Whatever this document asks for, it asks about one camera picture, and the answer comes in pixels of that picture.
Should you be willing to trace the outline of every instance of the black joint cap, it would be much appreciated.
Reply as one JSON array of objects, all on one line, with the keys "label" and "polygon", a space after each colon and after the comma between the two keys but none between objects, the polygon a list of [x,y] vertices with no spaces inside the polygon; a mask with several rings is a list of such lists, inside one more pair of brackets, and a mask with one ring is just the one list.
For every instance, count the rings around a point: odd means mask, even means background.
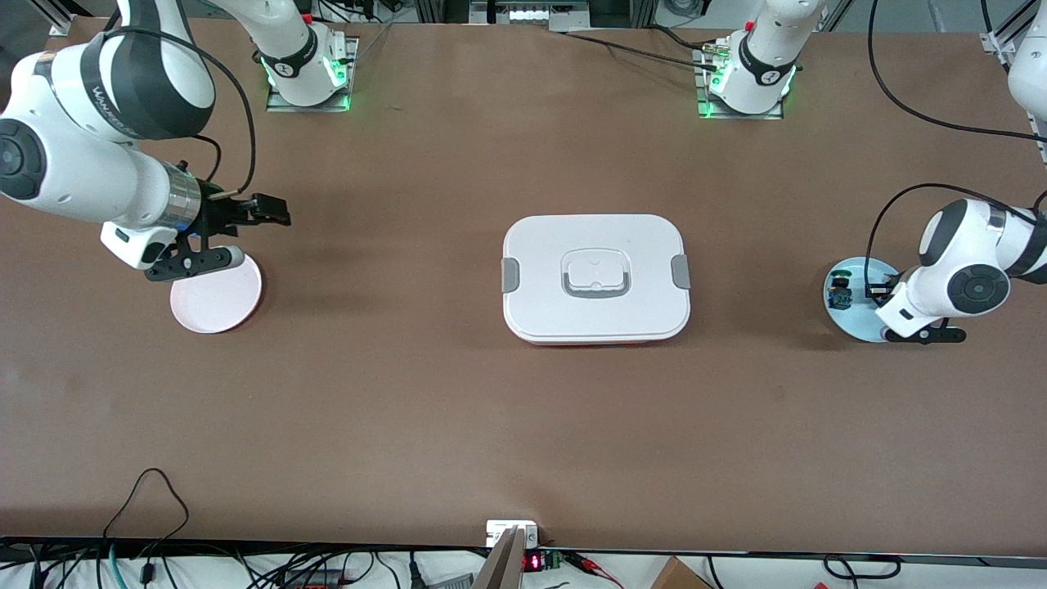
[{"label": "black joint cap", "polygon": [[0,191],[16,200],[40,195],[47,161],[40,137],[21,120],[0,118]]}]

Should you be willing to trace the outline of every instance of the white bracket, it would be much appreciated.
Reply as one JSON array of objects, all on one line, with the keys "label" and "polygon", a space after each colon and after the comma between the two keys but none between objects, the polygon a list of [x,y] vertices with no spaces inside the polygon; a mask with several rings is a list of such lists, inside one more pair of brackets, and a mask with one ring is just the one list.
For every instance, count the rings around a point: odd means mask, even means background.
[{"label": "white bracket", "polygon": [[485,546],[493,548],[502,538],[502,534],[513,527],[521,527],[526,533],[527,548],[538,547],[538,524],[531,520],[487,520],[487,543]]}]

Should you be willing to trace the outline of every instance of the brown tabletop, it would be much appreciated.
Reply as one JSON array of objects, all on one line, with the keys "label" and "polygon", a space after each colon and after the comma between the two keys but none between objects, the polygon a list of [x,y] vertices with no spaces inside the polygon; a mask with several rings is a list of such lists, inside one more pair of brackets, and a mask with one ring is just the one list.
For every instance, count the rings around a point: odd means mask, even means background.
[{"label": "brown tabletop", "polygon": [[[0,531],[96,535],[156,466],[192,509],[182,537],[475,544],[488,518],[519,517],[561,546],[1047,556],[1047,290],[1016,284],[960,322],[961,346],[826,324],[825,271],[863,252],[900,188],[1028,205],[1044,187],[1030,142],[892,106],[864,37],[811,38],[784,120],[720,121],[697,116],[685,67],[526,26],[395,25],[351,112],[270,114],[246,33],[193,29],[247,87],[252,187],[294,225],[242,231],[265,299],[204,337],[98,226],[0,203]],[[652,31],[601,35],[687,56]],[[878,54],[913,106],[1028,131],[976,37],[885,35]],[[216,84],[206,133],[232,187],[245,126]],[[213,158],[190,139],[143,148],[201,174]],[[954,197],[901,201],[874,253],[916,263]],[[506,230],[607,211],[680,228],[689,325],[633,347],[515,338]],[[143,491],[116,534],[178,520],[158,481]]]}]

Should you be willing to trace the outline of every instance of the white round plate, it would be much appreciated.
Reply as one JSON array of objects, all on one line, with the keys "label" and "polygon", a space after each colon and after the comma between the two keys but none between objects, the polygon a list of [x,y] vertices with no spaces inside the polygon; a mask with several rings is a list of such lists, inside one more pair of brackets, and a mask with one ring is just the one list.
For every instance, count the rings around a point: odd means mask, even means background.
[{"label": "white round plate", "polygon": [[[832,266],[832,269],[825,276],[825,285],[822,287],[822,304],[825,305],[825,311],[829,313],[832,322],[845,334],[864,342],[878,344],[887,341],[884,340],[883,336],[886,326],[876,316],[876,304],[865,296],[864,266],[865,255],[848,257]],[[851,272],[851,309],[847,311],[829,309],[829,285],[832,284],[832,272],[837,270]],[[875,257],[869,257],[869,280],[873,284],[884,281],[887,275],[896,273],[898,271],[890,264]]]},{"label": "white round plate", "polygon": [[262,270],[244,254],[235,268],[176,279],[171,284],[171,313],[197,334],[221,334],[244,322],[262,299]]}]

